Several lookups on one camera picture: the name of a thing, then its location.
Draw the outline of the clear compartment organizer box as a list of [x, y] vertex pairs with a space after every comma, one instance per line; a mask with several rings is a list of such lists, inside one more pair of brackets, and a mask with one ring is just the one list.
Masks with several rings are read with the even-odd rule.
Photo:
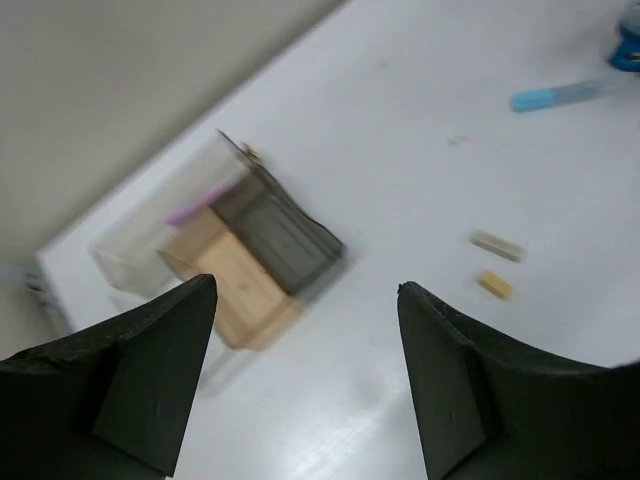
[[[235, 178], [228, 193], [184, 224], [164, 222], [175, 208]], [[173, 280], [214, 275], [218, 335], [231, 348], [261, 350], [338, 276], [346, 247], [258, 154], [218, 131], [90, 253], [110, 286], [144, 298]]]

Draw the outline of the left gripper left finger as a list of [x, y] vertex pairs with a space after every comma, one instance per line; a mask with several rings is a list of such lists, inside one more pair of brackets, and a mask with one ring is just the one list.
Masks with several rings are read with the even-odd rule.
[[1, 363], [5, 479], [175, 474], [217, 305], [200, 274]]

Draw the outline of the blue highlighter pen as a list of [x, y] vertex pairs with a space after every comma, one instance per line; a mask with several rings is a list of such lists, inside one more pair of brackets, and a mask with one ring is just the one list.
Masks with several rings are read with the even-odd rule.
[[509, 106], [513, 112], [527, 113], [590, 101], [601, 97], [606, 90], [601, 80], [527, 90], [512, 95]]

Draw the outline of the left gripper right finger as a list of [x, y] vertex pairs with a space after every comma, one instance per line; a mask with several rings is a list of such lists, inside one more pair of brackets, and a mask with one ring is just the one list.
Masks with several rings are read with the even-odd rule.
[[397, 312], [431, 479], [635, 479], [639, 366], [564, 358], [469, 317], [419, 284]]

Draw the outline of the yellow eraser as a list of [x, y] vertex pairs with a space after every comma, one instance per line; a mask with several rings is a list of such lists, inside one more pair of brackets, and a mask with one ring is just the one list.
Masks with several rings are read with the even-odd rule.
[[513, 292], [513, 286], [492, 271], [483, 271], [477, 277], [476, 281], [484, 290], [501, 300], [508, 299]]

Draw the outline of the pink highlighter pen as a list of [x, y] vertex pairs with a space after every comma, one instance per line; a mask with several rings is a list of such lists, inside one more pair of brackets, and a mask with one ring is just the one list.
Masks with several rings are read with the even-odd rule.
[[211, 190], [201, 194], [194, 200], [190, 200], [184, 205], [181, 205], [172, 210], [164, 219], [164, 222], [170, 226], [180, 226], [186, 221], [191, 219], [195, 214], [201, 210], [207, 208], [216, 199], [220, 198], [224, 194], [228, 193], [237, 183], [238, 178], [231, 179], [221, 183], [220, 185], [212, 188]]

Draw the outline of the blue patterned tape roll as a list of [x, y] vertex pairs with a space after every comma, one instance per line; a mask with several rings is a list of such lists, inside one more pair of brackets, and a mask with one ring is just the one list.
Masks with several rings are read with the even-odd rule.
[[621, 71], [639, 72], [639, 2], [628, 1], [617, 24], [618, 39], [608, 63]]

